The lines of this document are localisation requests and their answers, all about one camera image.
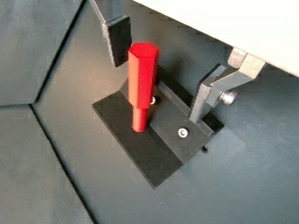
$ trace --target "black plastic piece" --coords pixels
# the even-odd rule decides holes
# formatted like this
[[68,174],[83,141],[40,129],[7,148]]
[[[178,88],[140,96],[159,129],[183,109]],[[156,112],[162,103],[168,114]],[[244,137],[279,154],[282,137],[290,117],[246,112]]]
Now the black plastic piece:
[[183,162],[151,127],[143,133],[132,130],[132,106],[119,91],[96,102],[93,109],[150,184],[158,187]]
[[127,62],[127,51],[132,45],[130,17],[124,15],[107,22],[103,25],[103,34],[107,39],[111,61],[115,67],[119,67]]

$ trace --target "screw head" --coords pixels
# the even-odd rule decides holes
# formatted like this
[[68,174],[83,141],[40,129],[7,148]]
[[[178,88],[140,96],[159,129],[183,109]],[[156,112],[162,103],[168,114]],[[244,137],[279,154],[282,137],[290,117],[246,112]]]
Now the screw head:
[[190,131],[186,128],[180,128],[178,133],[179,137],[187,137],[190,135]]
[[219,99],[224,102],[226,105],[231,105],[238,98],[239,93],[236,91],[222,92]]
[[152,97],[152,100],[151,100],[151,103],[150,103],[151,105],[155,105],[156,104],[156,98],[155,97]]

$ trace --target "black metal plate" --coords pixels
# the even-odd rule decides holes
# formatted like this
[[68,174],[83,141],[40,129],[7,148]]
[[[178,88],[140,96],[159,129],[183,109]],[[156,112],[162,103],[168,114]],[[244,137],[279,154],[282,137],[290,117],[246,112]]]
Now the black metal plate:
[[119,91],[92,106],[151,186],[158,187],[183,162],[151,127],[143,133],[134,132],[132,106]]

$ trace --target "gray floor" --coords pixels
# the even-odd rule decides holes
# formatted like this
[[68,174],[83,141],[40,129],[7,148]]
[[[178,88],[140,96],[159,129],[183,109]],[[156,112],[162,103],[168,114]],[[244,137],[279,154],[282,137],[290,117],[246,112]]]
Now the gray floor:
[[0,123],[0,223],[92,223],[29,106]]
[[[122,3],[134,40],[159,45],[160,65],[194,93],[202,76],[226,64],[226,46]],[[226,128],[210,153],[198,153],[154,190],[91,107],[127,78],[127,65],[111,66],[102,36],[87,4],[33,105],[100,223],[298,223],[299,80],[266,70],[239,88],[236,103],[214,109]]]

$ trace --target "white surface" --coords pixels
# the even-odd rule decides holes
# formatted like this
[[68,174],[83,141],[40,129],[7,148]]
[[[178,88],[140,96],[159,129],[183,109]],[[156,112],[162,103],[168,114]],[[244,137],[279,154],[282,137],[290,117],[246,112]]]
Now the white surface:
[[299,76],[295,1],[135,1]]

